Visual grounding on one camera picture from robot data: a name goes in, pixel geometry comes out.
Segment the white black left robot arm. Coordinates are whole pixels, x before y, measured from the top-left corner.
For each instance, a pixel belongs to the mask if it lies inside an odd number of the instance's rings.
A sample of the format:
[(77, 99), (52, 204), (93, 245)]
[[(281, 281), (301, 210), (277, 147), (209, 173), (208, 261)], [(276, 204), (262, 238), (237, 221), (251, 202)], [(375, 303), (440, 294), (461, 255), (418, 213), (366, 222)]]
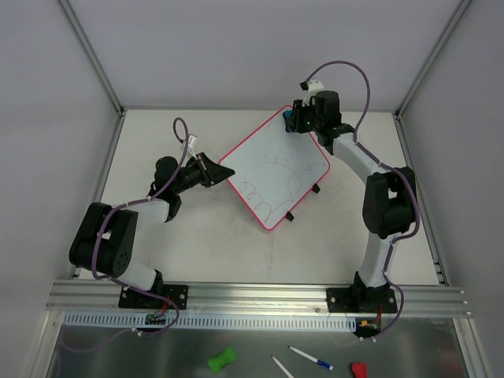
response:
[(173, 220), (184, 191), (197, 185), (212, 187), (234, 174), (204, 153), (191, 157), (185, 166), (174, 157), (158, 159), (146, 198), (117, 207), (102, 202), (89, 205), (70, 247), (69, 262), (138, 289), (137, 298), (145, 306), (160, 305), (165, 297), (162, 274), (132, 257), (136, 232)]

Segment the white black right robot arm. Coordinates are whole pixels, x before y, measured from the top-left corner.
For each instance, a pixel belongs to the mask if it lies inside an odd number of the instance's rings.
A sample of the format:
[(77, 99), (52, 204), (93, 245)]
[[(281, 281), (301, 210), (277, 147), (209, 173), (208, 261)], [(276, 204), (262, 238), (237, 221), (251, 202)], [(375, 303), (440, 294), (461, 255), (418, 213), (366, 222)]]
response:
[(335, 91), (322, 90), (305, 100), (294, 100), (291, 112), (283, 118), (287, 132), (314, 133), (318, 143), (365, 185), (362, 217), (369, 237), (364, 260), (348, 288), (326, 291), (328, 311), (396, 313), (388, 268), (397, 242), (418, 218), (413, 170), (385, 165), (358, 141), (356, 129), (342, 121)]

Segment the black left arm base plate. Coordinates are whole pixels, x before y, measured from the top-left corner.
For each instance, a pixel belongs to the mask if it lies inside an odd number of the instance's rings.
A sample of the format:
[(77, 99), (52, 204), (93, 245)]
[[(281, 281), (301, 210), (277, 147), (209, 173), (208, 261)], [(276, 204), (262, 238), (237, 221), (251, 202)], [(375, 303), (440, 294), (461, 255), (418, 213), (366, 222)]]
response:
[[(154, 290), (154, 294), (170, 299), (178, 309), (185, 310), (188, 290), (187, 285), (163, 284), (162, 287)], [(118, 307), (121, 309), (160, 309), (164, 304), (168, 306), (168, 309), (172, 309), (172, 305), (158, 298), (140, 294), (131, 289), (124, 289), (120, 294)]]

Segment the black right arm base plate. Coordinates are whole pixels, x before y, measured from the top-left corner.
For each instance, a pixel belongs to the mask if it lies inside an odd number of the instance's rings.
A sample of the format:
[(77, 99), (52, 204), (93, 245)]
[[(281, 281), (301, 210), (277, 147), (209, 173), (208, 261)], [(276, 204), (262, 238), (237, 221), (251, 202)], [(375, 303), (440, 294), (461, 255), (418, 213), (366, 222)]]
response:
[(395, 292), (388, 286), (345, 288), (330, 287), (326, 290), (326, 301), (330, 313), (378, 313), (398, 312)]

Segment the blue whiteboard eraser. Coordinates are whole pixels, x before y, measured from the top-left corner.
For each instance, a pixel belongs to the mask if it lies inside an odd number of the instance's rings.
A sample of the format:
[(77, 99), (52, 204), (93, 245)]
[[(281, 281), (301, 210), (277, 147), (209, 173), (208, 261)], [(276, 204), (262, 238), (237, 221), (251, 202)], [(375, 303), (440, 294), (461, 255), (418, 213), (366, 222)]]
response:
[(283, 121), (285, 125), (285, 131), (287, 133), (296, 132), (295, 118), (293, 116), (292, 110), (286, 110), (283, 112)]

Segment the pink framed whiteboard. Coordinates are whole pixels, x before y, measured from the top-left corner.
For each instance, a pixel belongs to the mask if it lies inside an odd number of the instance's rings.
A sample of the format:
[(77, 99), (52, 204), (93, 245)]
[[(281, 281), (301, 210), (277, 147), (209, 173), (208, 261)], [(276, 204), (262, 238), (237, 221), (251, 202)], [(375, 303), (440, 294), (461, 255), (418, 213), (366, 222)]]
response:
[(228, 182), (259, 224), (272, 231), (330, 171), (310, 133), (285, 131), (280, 108), (227, 152), (218, 164), (235, 171)]

